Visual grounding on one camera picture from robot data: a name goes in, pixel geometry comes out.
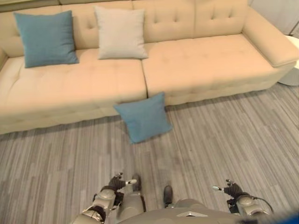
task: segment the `throw pillow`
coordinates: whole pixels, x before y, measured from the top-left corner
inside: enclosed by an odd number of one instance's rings
[[[146,140],[172,129],[164,110],[164,93],[133,103],[115,105],[128,127],[131,143]]]
[[[143,40],[144,9],[95,6],[99,26],[99,59],[147,58]]]
[[[55,15],[14,13],[24,45],[25,67],[78,63],[71,11]]]

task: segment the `sofa seat cushion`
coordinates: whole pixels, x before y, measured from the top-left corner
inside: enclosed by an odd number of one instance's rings
[[[116,115],[114,104],[146,99],[140,60],[98,60],[98,52],[78,50],[79,64],[27,69],[24,57],[9,58],[0,72],[0,129],[24,120],[55,125],[68,114],[72,122],[93,119],[93,112]]]
[[[277,70],[242,34],[145,44],[148,96],[175,105],[270,87]]]

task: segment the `sofa armrest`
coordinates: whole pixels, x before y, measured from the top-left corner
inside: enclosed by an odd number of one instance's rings
[[[4,66],[6,60],[8,59],[7,54],[0,48],[0,70]]]
[[[273,67],[299,59],[298,49],[276,27],[250,7],[242,32]]]

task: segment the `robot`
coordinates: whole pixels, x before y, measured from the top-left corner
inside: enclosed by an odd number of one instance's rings
[[[104,224],[109,213],[117,208],[118,224],[257,224],[256,219],[245,221],[244,217],[255,218],[269,214],[255,202],[256,199],[264,199],[243,192],[240,186],[231,180],[226,180],[227,187],[213,186],[214,190],[224,191],[232,197],[227,200],[230,213],[210,210],[194,199],[182,199],[173,204],[171,186],[164,188],[165,208],[146,212],[141,195],[140,176],[135,174],[129,181],[124,181],[121,177],[122,173],[115,175],[107,186],[94,195],[92,205],[83,210],[71,224]],[[132,193],[124,195],[119,191],[128,185],[133,185]]]

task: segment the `white pillow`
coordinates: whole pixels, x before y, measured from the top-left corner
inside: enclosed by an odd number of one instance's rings
[[[147,58],[143,47],[144,9],[94,7],[99,26],[99,59]]]

